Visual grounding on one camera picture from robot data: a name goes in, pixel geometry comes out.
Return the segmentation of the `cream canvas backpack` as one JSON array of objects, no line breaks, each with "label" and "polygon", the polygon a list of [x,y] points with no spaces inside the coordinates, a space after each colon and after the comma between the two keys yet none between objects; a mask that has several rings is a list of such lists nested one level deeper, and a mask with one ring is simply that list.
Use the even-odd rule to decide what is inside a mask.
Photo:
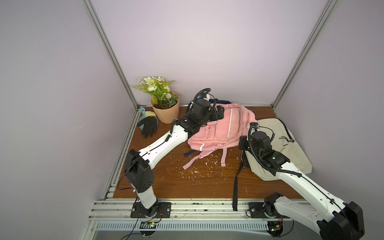
[{"label": "cream canvas backpack", "polygon": [[[285,155],[304,174],[310,174],[313,166],[307,155],[295,140],[294,135],[284,122],[277,118],[262,119],[258,121],[259,129],[271,138],[272,149]],[[243,168],[251,169],[252,173],[263,181],[277,181],[278,178],[264,170],[256,160],[249,161],[251,155],[243,151],[239,172]]]}]

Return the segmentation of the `pink backpack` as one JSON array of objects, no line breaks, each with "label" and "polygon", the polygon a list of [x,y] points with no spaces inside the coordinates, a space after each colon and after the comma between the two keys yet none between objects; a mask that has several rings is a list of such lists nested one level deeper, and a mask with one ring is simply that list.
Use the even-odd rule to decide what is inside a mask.
[{"label": "pink backpack", "polygon": [[184,170],[197,159],[202,159],[218,149],[223,150],[221,166],[225,167],[228,149],[239,145],[240,137],[248,134],[251,123],[258,124],[255,114],[240,104],[226,104],[222,107],[225,109],[223,119],[207,123],[188,139],[191,149],[200,154],[185,164]]}]

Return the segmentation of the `navy blue backpack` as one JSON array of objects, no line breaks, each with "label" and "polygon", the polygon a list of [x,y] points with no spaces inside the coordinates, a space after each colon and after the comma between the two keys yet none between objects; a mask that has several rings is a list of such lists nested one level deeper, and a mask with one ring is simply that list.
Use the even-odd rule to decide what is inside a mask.
[{"label": "navy blue backpack", "polygon": [[[209,102],[211,104],[213,104],[215,102],[215,100],[214,99],[209,99]],[[216,103],[217,104],[224,104],[224,105],[231,104],[230,101],[225,101],[225,100],[216,100]],[[192,103],[189,103],[189,105],[187,106],[186,113],[188,113],[191,110],[191,107],[192,107]],[[186,157],[194,154],[195,152],[196,152],[196,150],[190,150],[189,152],[184,153],[184,157],[186,158]]]}]

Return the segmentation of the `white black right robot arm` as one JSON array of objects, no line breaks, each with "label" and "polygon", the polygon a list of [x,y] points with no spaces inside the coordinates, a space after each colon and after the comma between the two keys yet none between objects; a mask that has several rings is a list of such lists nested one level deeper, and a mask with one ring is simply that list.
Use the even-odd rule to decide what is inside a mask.
[{"label": "white black right robot arm", "polygon": [[362,208],[355,202],[346,203],[306,176],[288,157],[272,148],[270,137],[259,130],[256,122],[240,138],[239,148],[247,167],[261,167],[311,204],[305,207],[280,193],[272,193],[264,199],[258,214],[270,219],[288,217],[323,240],[359,240],[365,235]]}]

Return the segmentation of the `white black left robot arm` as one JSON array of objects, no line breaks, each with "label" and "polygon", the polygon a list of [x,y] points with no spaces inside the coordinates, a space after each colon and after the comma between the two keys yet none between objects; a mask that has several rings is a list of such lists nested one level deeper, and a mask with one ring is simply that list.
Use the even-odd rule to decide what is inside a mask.
[{"label": "white black left robot arm", "polygon": [[159,200],[154,194],[153,169],[160,160],[178,145],[186,142],[209,122],[224,118],[224,108],[217,106],[217,99],[210,102],[211,89],[199,91],[191,101],[190,110],[180,119],[171,123],[170,130],[157,141],[139,150],[128,152],[124,176],[137,195],[139,205],[133,207],[135,214],[152,218],[158,212]]}]

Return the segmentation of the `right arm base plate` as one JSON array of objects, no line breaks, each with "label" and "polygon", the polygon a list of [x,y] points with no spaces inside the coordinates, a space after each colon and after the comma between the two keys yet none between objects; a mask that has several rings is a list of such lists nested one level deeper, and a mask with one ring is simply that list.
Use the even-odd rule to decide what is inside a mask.
[{"label": "right arm base plate", "polygon": [[289,217],[277,212],[272,204],[265,202],[250,202],[246,211],[246,216],[252,219],[288,219]]}]

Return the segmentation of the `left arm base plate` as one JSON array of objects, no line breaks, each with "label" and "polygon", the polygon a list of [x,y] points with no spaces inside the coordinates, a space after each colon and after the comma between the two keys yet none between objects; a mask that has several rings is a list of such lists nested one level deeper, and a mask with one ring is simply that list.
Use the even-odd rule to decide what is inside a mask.
[{"label": "left arm base plate", "polygon": [[156,202],[152,207],[146,209],[141,203],[133,204],[131,218],[170,218],[172,209],[171,202]]}]

